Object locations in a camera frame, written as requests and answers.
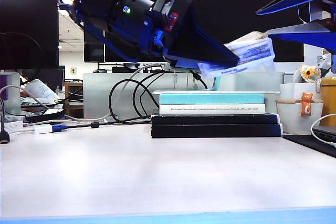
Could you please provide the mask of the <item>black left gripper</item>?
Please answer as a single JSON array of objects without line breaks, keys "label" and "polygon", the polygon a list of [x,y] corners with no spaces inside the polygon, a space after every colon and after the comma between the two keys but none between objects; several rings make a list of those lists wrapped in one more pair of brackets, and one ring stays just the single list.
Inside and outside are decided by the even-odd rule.
[{"label": "black left gripper", "polygon": [[238,65],[239,57],[198,25],[191,0],[148,0],[145,21],[145,53],[171,68],[199,69],[198,62]]}]

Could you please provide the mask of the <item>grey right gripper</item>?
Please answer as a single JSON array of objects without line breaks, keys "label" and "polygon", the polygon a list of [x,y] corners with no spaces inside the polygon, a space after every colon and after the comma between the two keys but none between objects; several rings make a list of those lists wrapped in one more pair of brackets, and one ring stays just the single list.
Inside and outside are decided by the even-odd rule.
[{"label": "grey right gripper", "polygon": [[267,35],[271,39],[335,49],[335,0],[273,0],[256,13],[266,15],[294,6],[298,6],[303,24],[271,29]]}]

